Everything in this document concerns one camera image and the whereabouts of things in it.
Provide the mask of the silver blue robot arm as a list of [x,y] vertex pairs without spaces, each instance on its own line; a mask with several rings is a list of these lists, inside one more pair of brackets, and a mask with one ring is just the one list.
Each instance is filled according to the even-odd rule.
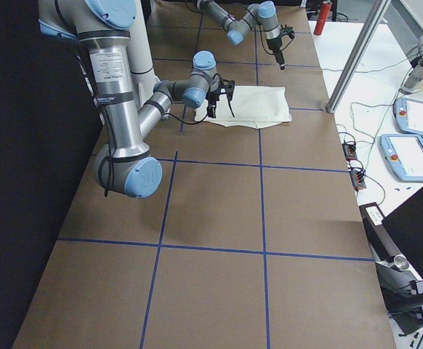
[[89,54],[89,80],[108,142],[94,175],[106,192],[147,198],[159,187],[160,162],[145,138],[175,102],[199,108],[219,89],[214,55],[193,56],[190,77],[159,81],[153,70],[139,1],[40,1],[41,32]]
[[294,39],[294,30],[290,26],[279,23],[276,7],[272,1],[260,4],[250,4],[244,7],[245,14],[241,19],[230,14],[216,1],[194,1],[199,12],[210,17],[227,34],[227,38],[234,46],[239,45],[245,37],[257,27],[265,34],[269,55],[275,58],[279,68],[285,69],[283,56],[283,37]]

